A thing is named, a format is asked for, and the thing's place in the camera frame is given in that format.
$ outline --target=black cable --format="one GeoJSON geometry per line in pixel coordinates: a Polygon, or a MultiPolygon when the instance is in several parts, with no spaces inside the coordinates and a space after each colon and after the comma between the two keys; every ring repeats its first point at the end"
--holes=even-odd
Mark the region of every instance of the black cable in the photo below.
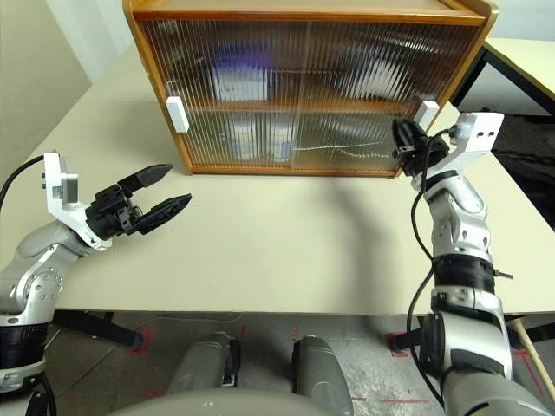
{"type": "Polygon", "coordinates": [[[56,407],[56,397],[54,396],[54,392],[52,391],[52,387],[50,386],[50,383],[46,378],[45,373],[42,373],[41,383],[42,383],[42,386],[44,387],[44,391],[46,392],[46,398],[48,399],[48,402],[49,402],[50,416],[57,416],[58,409],[56,407]]]}
{"type": "Polygon", "coordinates": [[[25,163],[23,163],[21,166],[19,166],[4,182],[3,186],[2,186],[2,190],[0,190],[0,211],[2,210],[2,204],[3,204],[3,200],[4,198],[6,198],[6,194],[8,193],[8,188],[10,188],[11,183],[14,181],[15,178],[17,178],[17,175],[19,175],[19,173],[23,172],[25,169],[27,169],[29,166],[33,166],[35,163],[40,162],[41,160],[44,160],[44,156],[37,156],[31,160],[26,161],[25,163]]]}
{"type": "MultiPolygon", "coordinates": [[[[420,238],[420,233],[418,232],[418,227],[417,227],[417,224],[416,224],[416,207],[418,206],[419,201],[421,200],[422,196],[424,195],[424,192],[426,191],[426,179],[428,177],[428,165],[429,165],[429,161],[430,161],[430,153],[432,151],[432,145],[434,144],[434,141],[439,139],[441,137],[441,135],[445,134],[445,133],[449,133],[449,130],[447,130],[447,129],[446,130],[441,130],[434,137],[432,137],[428,141],[428,143],[426,144],[426,158],[424,159],[424,168],[422,170],[422,175],[421,175],[420,190],[418,191],[418,194],[416,195],[413,206],[410,209],[410,221],[413,225],[413,233],[415,234],[416,242],[418,243],[418,245],[420,245],[422,251],[424,251],[424,254],[426,254],[426,257],[431,262],[433,262],[434,258],[432,257],[432,255],[430,254],[430,252],[428,251],[428,249],[426,248],[426,246],[422,242],[422,240],[420,238]]],[[[413,299],[410,302],[410,305],[408,307],[407,334],[408,334],[408,346],[409,346],[409,349],[410,349],[410,354],[413,357],[413,361],[415,362],[416,368],[418,369],[418,372],[420,373],[420,375],[424,379],[424,382],[426,383],[426,385],[428,386],[428,388],[430,389],[430,391],[432,392],[434,397],[440,403],[441,407],[443,407],[444,406],[443,405],[443,398],[441,397],[440,393],[438,393],[438,391],[435,389],[434,385],[432,384],[432,382],[430,381],[430,379],[426,375],[426,372],[424,371],[424,368],[422,368],[422,364],[420,363],[420,360],[418,359],[418,356],[416,355],[415,341],[413,340],[413,336],[412,336],[412,332],[411,332],[412,331],[411,323],[413,321],[413,313],[415,311],[415,305],[418,302],[418,298],[420,297],[422,291],[424,290],[424,288],[426,287],[426,285],[428,284],[428,282],[430,281],[430,279],[432,278],[433,275],[434,275],[434,264],[432,263],[432,266],[430,267],[430,271],[428,272],[428,274],[426,275],[426,277],[424,278],[424,280],[422,281],[422,283],[418,287],[418,290],[416,290],[415,295],[413,296],[413,299]]]]}

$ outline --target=wooden cabinet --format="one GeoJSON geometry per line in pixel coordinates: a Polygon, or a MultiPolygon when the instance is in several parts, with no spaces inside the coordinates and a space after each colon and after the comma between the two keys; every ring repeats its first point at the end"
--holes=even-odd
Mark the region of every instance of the wooden cabinet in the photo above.
{"type": "Polygon", "coordinates": [[[442,107],[497,15],[482,0],[124,0],[190,172],[394,176],[391,123],[442,107]],[[189,128],[167,112],[179,97],[189,128]]]}

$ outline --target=frosted glass panel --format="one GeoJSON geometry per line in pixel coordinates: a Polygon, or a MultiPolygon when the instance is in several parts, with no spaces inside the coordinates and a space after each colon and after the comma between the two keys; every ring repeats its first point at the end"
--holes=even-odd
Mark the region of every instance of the frosted glass panel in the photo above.
{"type": "Polygon", "coordinates": [[[141,21],[202,166],[396,168],[391,121],[436,100],[477,27],[141,21]]]}

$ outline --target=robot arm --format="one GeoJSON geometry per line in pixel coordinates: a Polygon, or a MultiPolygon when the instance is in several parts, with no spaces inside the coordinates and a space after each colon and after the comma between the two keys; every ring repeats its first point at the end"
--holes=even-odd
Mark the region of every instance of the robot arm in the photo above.
{"type": "Polygon", "coordinates": [[[48,325],[71,266],[109,248],[113,236],[147,234],[189,203],[190,194],[170,198],[146,215],[131,203],[133,192],[158,182],[171,168],[147,167],[98,192],[86,205],[78,200],[78,175],[70,161],[59,153],[44,154],[47,206],[57,220],[31,232],[0,271],[0,402],[13,407],[14,397],[35,397],[29,392],[44,371],[48,325]]]}
{"type": "Polygon", "coordinates": [[[411,120],[393,125],[394,156],[423,192],[434,220],[433,313],[422,322],[420,363],[440,382],[446,414],[453,416],[549,414],[511,381],[511,349],[494,290],[494,277],[507,275],[493,268],[486,204],[460,175],[491,150],[502,120],[503,114],[462,114],[449,129],[456,145],[451,153],[411,120]]]}

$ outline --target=table top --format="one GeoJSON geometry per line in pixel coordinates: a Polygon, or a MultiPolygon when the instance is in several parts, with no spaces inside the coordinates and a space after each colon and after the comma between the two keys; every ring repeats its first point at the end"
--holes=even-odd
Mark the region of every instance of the table top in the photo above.
{"type": "Polygon", "coordinates": [[[555,42],[488,37],[486,48],[555,100],[555,42]]]}
{"type": "MultiPolygon", "coordinates": [[[[431,133],[458,116],[447,105],[431,133]]],[[[429,264],[413,237],[407,178],[194,175],[182,172],[173,140],[135,49],[95,84],[33,153],[56,149],[79,167],[80,198],[144,166],[174,163],[136,192],[143,211],[174,195],[193,200],[146,236],[120,236],[65,278],[65,309],[405,314],[429,264]]],[[[0,267],[17,243],[50,221],[41,166],[4,202],[0,267]]],[[[506,312],[552,311],[555,234],[491,154],[467,169],[489,204],[495,266],[506,312]]],[[[425,241],[431,218],[421,204],[425,241]]],[[[429,310],[425,290],[415,312],[429,310]]]]}

